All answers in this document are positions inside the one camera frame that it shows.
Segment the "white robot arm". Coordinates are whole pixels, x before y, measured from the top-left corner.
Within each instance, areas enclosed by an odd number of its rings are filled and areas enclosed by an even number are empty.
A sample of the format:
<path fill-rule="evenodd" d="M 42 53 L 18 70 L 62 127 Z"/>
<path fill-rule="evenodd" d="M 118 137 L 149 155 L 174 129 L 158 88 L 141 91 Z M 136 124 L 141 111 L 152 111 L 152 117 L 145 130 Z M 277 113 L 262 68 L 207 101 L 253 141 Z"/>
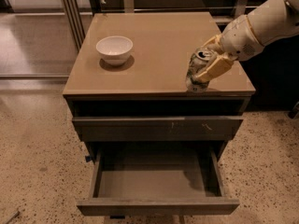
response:
<path fill-rule="evenodd" d="M 299 0 L 267 0 L 248 15 L 231 21 L 204 45 L 215 55 L 193 80 L 206 83 L 226 73 L 234 61 L 247 61 L 271 43 L 299 34 Z"/>

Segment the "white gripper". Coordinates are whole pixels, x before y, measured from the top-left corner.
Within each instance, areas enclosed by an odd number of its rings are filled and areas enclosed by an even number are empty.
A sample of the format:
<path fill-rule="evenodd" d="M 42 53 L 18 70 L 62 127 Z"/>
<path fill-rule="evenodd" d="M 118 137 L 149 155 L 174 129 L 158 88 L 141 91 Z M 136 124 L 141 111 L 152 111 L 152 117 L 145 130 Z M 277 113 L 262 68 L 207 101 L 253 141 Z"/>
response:
<path fill-rule="evenodd" d="M 221 35 L 214 35 L 208 39 L 204 47 L 222 55 L 217 55 L 211 63 L 194 76 L 195 81 L 200 83 L 219 77 L 232 68 L 234 61 L 223 52 L 233 55 L 239 61 L 247 61 L 264 49 L 253 33 L 247 15 L 241 15 L 230 22 Z"/>

